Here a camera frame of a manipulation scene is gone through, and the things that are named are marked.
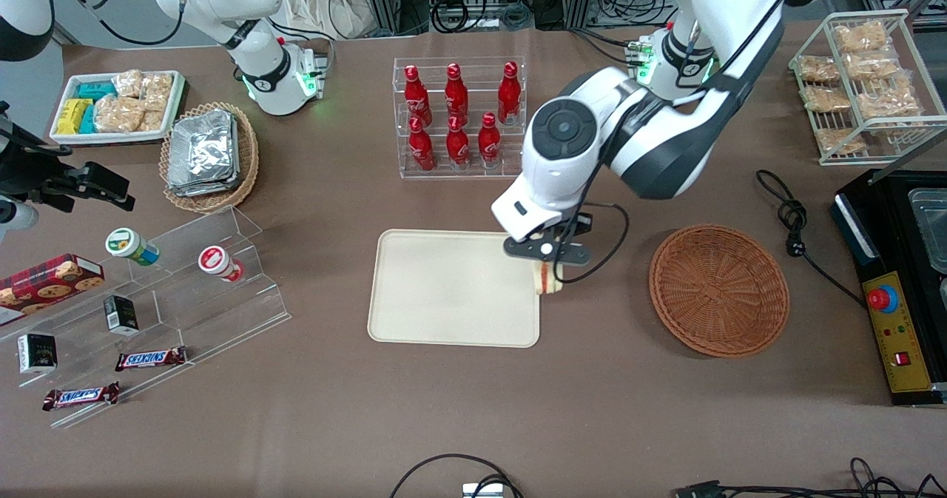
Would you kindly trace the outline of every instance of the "white tray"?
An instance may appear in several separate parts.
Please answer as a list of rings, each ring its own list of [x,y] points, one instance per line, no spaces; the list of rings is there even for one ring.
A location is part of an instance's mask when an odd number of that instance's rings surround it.
[[[539,340],[532,262],[507,235],[389,229],[378,239],[368,335],[383,343],[528,349]]]
[[[161,127],[157,130],[149,130],[146,132],[132,132],[128,134],[116,133],[116,134],[57,134],[56,133],[56,123],[60,114],[62,114],[62,107],[65,106],[65,101],[75,97],[75,90],[78,89],[79,84],[85,84],[87,82],[104,82],[105,80],[111,80],[115,74],[118,73],[99,73],[99,74],[78,74],[76,76],[70,76],[69,80],[65,84],[65,90],[62,91],[62,96],[60,97],[60,104],[56,107],[56,116],[53,117],[53,124],[50,127],[50,138],[51,140],[56,141],[56,143],[67,145],[67,147],[99,147],[99,145],[109,145],[109,144],[137,144],[142,143],[142,141],[153,141],[153,143],[158,143],[165,134],[172,129],[172,124],[175,123],[175,117],[177,117],[177,108],[181,102],[181,95],[183,94],[183,85],[185,84],[185,79],[183,79],[182,74],[177,70],[149,70],[147,73],[163,73],[170,74],[174,81],[172,82],[172,94],[168,97],[168,106],[165,107],[165,118],[161,122]]]

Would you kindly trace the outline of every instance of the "wicker tray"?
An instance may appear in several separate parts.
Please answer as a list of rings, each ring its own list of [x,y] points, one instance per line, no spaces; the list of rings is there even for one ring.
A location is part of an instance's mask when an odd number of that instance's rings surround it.
[[[250,126],[250,121],[240,108],[233,104],[222,104],[213,101],[210,104],[201,104],[198,107],[187,110],[181,118],[194,117],[202,115],[210,110],[227,110],[237,118],[237,144],[240,145],[240,185],[233,191],[211,192],[209,195],[199,195],[198,197],[178,197],[165,187],[165,198],[168,198],[172,204],[177,207],[193,212],[202,212],[209,214],[215,212],[223,206],[236,206],[243,202],[244,198],[250,194],[253,185],[257,182],[257,172],[260,170],[260,147],[257,146],[257,134]],[[165,135],[165,140],[161,143],[161,161],[158,162],[158,174],[161,180],[168,183],[168,154],[170,148],[170,132]]]
[[[744,357],[770,346],[789,316],[779,265],[737,229],[679,229],[650,264],[650,295],[661,322],[691,349]]]

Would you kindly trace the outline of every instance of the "coca-cola bottle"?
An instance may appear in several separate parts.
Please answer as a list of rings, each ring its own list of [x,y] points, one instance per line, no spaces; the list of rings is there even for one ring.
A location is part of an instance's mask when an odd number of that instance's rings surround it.
[[[483,168],[495,169],[500,165],[500,130],[496,128],[496,116],[490,111],[483,114],[483,126],[476,140]]]
[[[466,171],[471,166],[470,150],[460,117],[449,117],[447,128],[450,130],[447,132],[447,155],[451,157],[451,168],[455,172]]]
[[[423,127],[431,125],[431,103],[427,99],[427,89],[422,81],[417,77],[417,67],[409,65],[405,67],[405,101],[408,103],[408,112],[411,117],[417,117],[423,123]]]
[[[408,121],[408,127],[411,128],[408,145],[411,147],[411,156],[417,161],[417,166],[425,173],[434,170],[437,159],[434,157],[431,137],[424,131],[422,121],[418,117],[412,117]]]
[[[503,66],[503,82],[500,83],[499,107],[497,108],[497,117],[500,117],[500,124],[512,126],[520,120],[520,93],[523,89],[520,87],[520,80],[516,77],[518,67],[515,62],[508,61]]]
[[[467,86],[460,78],[460,66],[452,63],[447,66],[447,86],[444,87],[444,95],[447,98],[447,114],[457,117],[460,120],[460,126],[467,126]]]

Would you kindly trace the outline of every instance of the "small black box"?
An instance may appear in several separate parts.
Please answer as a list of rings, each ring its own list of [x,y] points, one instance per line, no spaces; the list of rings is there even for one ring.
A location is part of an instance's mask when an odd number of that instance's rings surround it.
[[[125,336],[138,333],[138,318],[135,316],[135,304],[131,300],[112,295],[105,299],[104,305],[109,332]]]
[[[56,339],[44,333],[24,333],[16,340],[20,373],[50,372],[56,368]]]

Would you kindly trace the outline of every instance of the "brown table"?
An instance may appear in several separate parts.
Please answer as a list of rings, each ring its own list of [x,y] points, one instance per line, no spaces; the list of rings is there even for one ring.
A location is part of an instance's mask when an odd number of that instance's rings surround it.
[[[0,374],[0,495],[386,496],[416,461],[446,451],[487,457],[528,496],[664,496],[680,485],[846,485],[848,461],[916,485],[944,474],[947,413],[889,407],[865,313],[783,251],[774,201],[753,172],[782,175],[809,207],[809,251],[848,286],[855,271],[826,211],[857,167],[824,168],[785,66],[815,28],[790,26],[757,89],[721,135],[707,170],[675,201],[640,201],[602,174],[590,198],[618,201],[632,231],[598,275],[542,298],[531,349],[384,344],[365,332],[378,236],[390,228],[499,231],[490,203],[507,181],[400,180],[392,141],[395,56],[515,53],[530,64],[530,110],[576,74],[604,64],[567,33],[473,33],[340,43],[327,97],[289,117],[251,103],[219,47],[111,52],[65,47],[67,75],[176,69],[189,107],[230,101],[261,145],[244,212],[294,318],[173,381],[67,431]],[[623,30],[635,37],[640,30]],[[928,165],[943,166],[936,156]],[[157,147],[75,152],[135,178],[124,214],[79,201],[72,217],[0,245],[3,272],[61,252],[104,258],[102,238],[190,221],[161,194]],[[586,242],[619,231],[602,212]],[[648,263],[671,231],[700,222],[743,229],[781,262],[792,293],[787,329],[747,360],[686,349],[650,305]],[[456,496],[486,472],[440,462],[406,496]]]

